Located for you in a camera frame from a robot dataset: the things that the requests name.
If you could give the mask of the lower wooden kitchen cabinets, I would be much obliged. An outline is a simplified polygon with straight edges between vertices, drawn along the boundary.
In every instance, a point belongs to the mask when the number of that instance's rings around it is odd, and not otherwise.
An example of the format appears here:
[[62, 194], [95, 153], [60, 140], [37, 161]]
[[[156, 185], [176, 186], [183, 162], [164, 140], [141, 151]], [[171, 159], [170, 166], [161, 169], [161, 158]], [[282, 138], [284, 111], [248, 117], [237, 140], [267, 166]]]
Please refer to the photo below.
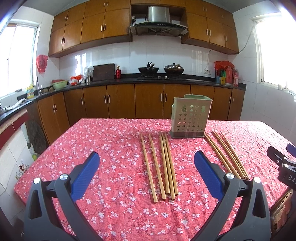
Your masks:
[[52, 144], [82, 118], [170, 119], [175, 97], [204, 95], [212, 99], [210, 120], [240, 120], [246, 85], [230, 86], [125, 83], [51, 93], [27, 107], [29, 120], [41, 127], [46, 145]]

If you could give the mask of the red bag and bottles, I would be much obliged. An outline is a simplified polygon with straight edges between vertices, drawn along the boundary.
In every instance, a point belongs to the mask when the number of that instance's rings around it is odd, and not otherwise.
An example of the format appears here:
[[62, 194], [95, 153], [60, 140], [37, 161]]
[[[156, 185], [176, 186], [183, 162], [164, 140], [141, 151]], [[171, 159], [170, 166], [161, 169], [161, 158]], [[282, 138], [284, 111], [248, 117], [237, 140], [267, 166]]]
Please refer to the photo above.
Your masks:
[[215, 61], [215, 78], [217, 84], [238, 87], [238, 72], [229, 61]]

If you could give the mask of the red floral tablecloth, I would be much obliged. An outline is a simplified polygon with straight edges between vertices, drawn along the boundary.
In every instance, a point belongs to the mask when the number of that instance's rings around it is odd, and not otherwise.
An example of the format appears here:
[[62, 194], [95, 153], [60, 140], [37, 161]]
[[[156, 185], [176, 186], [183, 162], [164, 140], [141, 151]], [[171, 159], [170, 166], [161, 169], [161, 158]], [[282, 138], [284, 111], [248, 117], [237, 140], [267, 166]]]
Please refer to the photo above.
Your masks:
[[35, 178], [56, 180], [96, 152], [99, 168], [76, 203], [104, 240], [191, 240], [218, 202], [196, 169], [194, 155], [202, 151], [209, 161], [222, 162], [204, 138], [169, 138], [179, 194], [175, 200], [154, 203], [140, 134], [157, 197], [161, 198], [149, 135], [161, 164], [159, 134], [170, 129], [170, 120], [79, 120], [38, 157], [14, 190], [26, 202]]

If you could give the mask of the beige perforated utensil holder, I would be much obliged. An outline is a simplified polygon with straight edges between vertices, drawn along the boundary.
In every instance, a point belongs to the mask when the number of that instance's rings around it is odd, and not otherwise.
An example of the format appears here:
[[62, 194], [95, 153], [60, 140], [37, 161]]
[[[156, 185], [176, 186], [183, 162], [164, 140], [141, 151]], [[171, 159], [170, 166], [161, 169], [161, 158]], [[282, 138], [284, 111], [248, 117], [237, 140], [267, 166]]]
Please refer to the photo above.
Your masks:
[[212, 99], [204, 95], [186, 94], [184, 97], [175, 97], [171, 106], [171, 137], [203, 137], [211, 104]]

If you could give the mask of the black countertop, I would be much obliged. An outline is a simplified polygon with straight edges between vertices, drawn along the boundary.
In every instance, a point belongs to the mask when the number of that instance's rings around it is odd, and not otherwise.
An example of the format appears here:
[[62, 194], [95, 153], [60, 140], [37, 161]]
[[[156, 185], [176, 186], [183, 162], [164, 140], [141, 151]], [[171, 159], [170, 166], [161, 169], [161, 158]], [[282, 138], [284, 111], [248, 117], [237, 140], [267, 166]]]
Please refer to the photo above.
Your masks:
[[15, 114], [17, 114], [22, 109], [30, 106], [35, 101], [41, 100], [46, 97], [50, 97], [54, 94], [57, 94], [62, 91], [69, 91], [74, 89], [81, 89], [86, 87], [95, 87], [95, 86], [103, 86], [103, 85], [116, 85], [116, 84], [139, 84], [139, 83], [162, 83], [162, 84], [190, 84], [190, 85], [205, 85], [205, 86], [214, 86], [214, 87], [225, 87], [225, 88], [234, 88], [232, 85], [222, 85], [217, 84], [215, 78], [204, 77], [198, 75], [187, 75], [182, 74], [180, 78], [165, 78], [164, 73], [161, 74], [161, 78], [142, 78], [139, 74], [124, 74], [121, 79], [112, 79], [112, 80], [101, 80], [101, 81], [93, 81], [90, 83], [78, 84], [75, 86], [67, 85], [66, 87], [53, 90], [50, 92], [42, 93], [40, 95], [36, 95], [32, 99], [27, 100], [24, 104], [10, 110], [1, 115], [1, 124], [4, 124], [10, 118], [12, 118]]

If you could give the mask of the yellow detergent bottle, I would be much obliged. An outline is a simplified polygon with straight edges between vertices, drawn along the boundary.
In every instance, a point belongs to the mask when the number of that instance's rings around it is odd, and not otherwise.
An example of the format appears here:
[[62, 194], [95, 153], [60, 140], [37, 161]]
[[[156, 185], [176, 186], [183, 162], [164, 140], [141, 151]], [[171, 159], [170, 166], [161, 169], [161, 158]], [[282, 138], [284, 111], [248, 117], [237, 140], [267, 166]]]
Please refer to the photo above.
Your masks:
[[35, 94], [34, 94], [34, 85], [31, 84], [29, 87], [27, 87], [26, 93], [27, 93], [27, 99], [33, 98], [35, 96]]

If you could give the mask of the green basin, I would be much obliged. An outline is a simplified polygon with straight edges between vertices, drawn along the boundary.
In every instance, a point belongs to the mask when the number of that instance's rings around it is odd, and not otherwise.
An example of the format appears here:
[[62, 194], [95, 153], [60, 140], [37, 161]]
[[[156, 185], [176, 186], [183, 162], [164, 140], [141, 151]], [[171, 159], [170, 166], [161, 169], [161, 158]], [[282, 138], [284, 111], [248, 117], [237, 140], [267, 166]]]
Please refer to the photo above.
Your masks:
[[53, 80], [52, 86], [55, 90], [62, 89], [67, 86], [67, 80]]

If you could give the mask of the lidded dark pot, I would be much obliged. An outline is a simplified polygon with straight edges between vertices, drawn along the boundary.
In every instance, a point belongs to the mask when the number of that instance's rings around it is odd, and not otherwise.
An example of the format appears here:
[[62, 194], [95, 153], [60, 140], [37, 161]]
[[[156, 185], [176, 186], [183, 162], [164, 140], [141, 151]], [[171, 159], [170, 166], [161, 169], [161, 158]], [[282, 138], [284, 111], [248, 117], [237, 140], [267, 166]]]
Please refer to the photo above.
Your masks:
[[170, 75], [181, 75], [184, 72], [184, 68], [176, 63], [165, 66], [164, 70], [165, 73]]

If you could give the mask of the red white plastic bag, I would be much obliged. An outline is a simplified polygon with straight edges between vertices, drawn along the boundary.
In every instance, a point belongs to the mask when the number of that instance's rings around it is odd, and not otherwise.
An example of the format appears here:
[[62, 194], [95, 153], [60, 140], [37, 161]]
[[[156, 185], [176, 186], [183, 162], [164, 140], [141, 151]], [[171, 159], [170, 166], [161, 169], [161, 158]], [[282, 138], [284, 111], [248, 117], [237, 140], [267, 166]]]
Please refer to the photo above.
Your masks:
[[81, 84], [84, 82], [85, 82], [85, 76], [81, 74], [81, 75], [77, 75], [77, 76], [71, 76], [69, 84], [71, 86], [75, 86], [75, 85], [78, 85], [78, 84]]

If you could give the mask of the black wok on stove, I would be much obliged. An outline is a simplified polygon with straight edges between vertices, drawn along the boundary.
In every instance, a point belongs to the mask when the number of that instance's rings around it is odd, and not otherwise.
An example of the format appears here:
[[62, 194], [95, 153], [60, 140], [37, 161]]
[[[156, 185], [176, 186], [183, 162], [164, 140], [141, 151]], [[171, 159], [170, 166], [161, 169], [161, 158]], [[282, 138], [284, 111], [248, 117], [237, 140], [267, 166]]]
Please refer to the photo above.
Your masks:
[[155, 63], [148, 62], [146, 67], [139, 67], [138, 70], [145, 76], [152, 76], [155, 75], [159, 70], [159, 68], [155, 67], [154, 65]]

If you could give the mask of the red hanging plastic bag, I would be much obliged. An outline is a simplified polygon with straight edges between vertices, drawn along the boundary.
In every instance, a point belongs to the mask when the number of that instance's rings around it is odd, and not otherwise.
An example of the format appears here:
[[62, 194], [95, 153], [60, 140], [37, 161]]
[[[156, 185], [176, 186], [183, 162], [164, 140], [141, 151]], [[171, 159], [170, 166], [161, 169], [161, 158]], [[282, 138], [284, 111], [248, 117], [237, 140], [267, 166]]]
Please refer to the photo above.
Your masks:
[[40, 74], [45, 73], [47, 62], [48, 62], [48, 56], [46, 55], [41, 54], [36, 57], [36, 68]]

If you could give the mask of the dark cutting board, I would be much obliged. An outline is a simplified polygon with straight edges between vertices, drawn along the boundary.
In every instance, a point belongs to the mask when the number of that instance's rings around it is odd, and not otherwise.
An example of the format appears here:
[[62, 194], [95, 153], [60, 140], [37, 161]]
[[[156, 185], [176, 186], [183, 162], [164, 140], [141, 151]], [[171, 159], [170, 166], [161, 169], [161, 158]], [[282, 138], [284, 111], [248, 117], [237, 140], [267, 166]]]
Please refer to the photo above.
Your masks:
[[93, 81], [114, 80], [115, 64], [96, 65], [93, 69]]

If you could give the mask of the red bottle on counter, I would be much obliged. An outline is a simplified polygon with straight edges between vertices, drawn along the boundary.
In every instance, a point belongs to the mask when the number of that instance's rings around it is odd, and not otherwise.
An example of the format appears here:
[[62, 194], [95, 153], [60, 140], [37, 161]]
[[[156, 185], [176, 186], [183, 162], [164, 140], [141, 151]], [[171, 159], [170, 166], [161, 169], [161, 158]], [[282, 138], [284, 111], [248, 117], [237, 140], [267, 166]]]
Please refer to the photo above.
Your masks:
[[120, 79], [121, 78], [121, 69], [120, 66], [117, 66], [116, 69], [116, 79]]

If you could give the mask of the steel range hood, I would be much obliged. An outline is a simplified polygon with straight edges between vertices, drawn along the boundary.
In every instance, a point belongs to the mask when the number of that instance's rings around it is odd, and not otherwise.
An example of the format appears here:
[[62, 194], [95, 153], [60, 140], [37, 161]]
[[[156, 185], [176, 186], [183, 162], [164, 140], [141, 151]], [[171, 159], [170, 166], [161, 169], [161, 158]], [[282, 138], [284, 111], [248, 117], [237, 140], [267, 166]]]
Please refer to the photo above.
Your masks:
[[131, 6], [130, 33], [137, 36], [182, 37], [188, 33], [184, 8], [133, 4]]

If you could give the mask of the upper wooden wall cabinets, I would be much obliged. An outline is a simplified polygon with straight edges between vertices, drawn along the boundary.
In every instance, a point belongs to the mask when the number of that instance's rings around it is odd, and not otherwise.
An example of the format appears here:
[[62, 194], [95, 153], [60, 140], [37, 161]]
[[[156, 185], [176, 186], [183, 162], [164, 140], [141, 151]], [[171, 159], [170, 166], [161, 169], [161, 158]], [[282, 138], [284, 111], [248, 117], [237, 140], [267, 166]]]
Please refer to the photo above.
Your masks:
[[183, 44], [225, 54], [239, 52], [232, 13], [207, 1], [87, 1], [54, 17], [49, 56], [62, 57], [100, 45], [130, 42], [131, 6], [151, 4], [184, 8], [188, 33]]

